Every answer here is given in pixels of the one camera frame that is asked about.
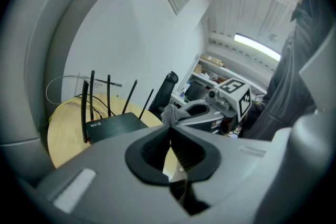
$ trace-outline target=black router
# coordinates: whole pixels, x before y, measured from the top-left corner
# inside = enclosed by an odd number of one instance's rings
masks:
[[[83,83],[83,92],[82,92],[82,101],[81,101],[81,121],[82,121],[82,132],[83,132],[83,141],[87,143],[95,143],[100,140],[114,137],[120,134],[130,133],[139,129],[147,128],[148,126],[141,121],[141,117],[145,108],[148,104],[148,101],[154,91],[152,89],[146,104],[139,116],[135,116],[132,112],[125,113],[127,105],[131,99],[134,88],[137,84],[137,80],[134,82],[132,90],[127,98],[126,104],[122,111],[121,115],[116,115],[111,117],[111,108],[110,108],[110,75],[108,75],[108,83],[107,83],[107,107],[108,107],[108,118],[101,120],[94,120],[93,118],[93,104],[92,104],[92,92],[93,92],[93,80],[94,80],[95,72],[91,72],[90,79],[90,122],[86,122],[86,102],[87,102],[87,94],[89,84],[86,80]]]

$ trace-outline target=person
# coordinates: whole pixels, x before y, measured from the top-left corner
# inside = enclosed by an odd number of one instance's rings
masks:
[[[291,20],[296,20],[296,26],[282,49],[267,94],[243,119],[240,137],[271,141],[277,130],[293,126],[316,109],[299,71],[326,38],[335,21],[334,10],[328,0],[298,0]]]

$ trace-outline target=black chair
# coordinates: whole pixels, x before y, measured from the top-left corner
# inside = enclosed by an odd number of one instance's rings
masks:
[[[148,109],[160,120],[161,113],[164,111],[164,108],[169,104],[174,86],[177,83],[178,76],[173,71],[171,71],[164,79],[158,93],[156,94],[151,106]]]

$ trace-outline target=router antenna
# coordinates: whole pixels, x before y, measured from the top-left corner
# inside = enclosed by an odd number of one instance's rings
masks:
[[[88,137],[86,133],[86,102],[87,102],[87,96],[88,96],[88,88],[89,88],[89,83],[86,80],[84,80],[83,91],[82,91],[82,103],[80,107],[84,143],[88,142]]]
[[[145,106],[143,107],[143,110],[142,110],[142,112],[141,112],[141,114],[140,114],[139,120],[141,119],[142,114],[144,113],[144,111],[145,111],[145,109],[146,109],[146,106],[147,106],[147,104],[148,104],[148,102],[149,102],[149,100],[150,100],[150,98],[151,98],[151,96],[152,96],[153,91],[154,91],[154,89],[151,90],[151,93],[150,93],[149,96],[148,96],[148,99],[147,99],[147,101],[146,101],[146,104],[145,104]]]
[[[110,106],[110,82],[111,82],[111,76],[107,75],[107,113],[108,116],[111,116],[111,106]]]
[[[94,120],[93,117],[93,102],[92,102],[92,96],[93,96],[93,80],[94,80],[94,75],[95,75],[95,71],[91,71],[91,79],[90,79],[90,117],[91,120]]]
[[[137,82],[138,82],[138,80],[136,79],[136,80],[135,80],[135,82],[134,82],[134,84],[133,84],[133,87],[132,87],[132,90],[131,90],[131,92],[130,92],[130,95],[129,95],[129,96],[128,96],[128,98],[127,98],[127,101],[126,101],[126,104],[125,104],[125,106],[124,106],[124,109],[123,109],[123,111],[122,111],[122,114],[124,114],[124,113],[125,113],[125,111],[126,111],[126,108],[127,108],[128,102],[129,102],[129,101],[130,101],[130,99],[131,99],[132,93],[133,93],[133,91],[134,91],[134,88],[135,88],[135,86],[136,86]]]

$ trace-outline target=monitor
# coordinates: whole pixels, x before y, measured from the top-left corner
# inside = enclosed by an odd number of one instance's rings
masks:
[[[188,90],[185,93],[185,96],[190,100],[197,100],[202,99],[204,95],[209,93],[209,90],[201,85],[199,85],[197,82],[192,82],[188,88]]]

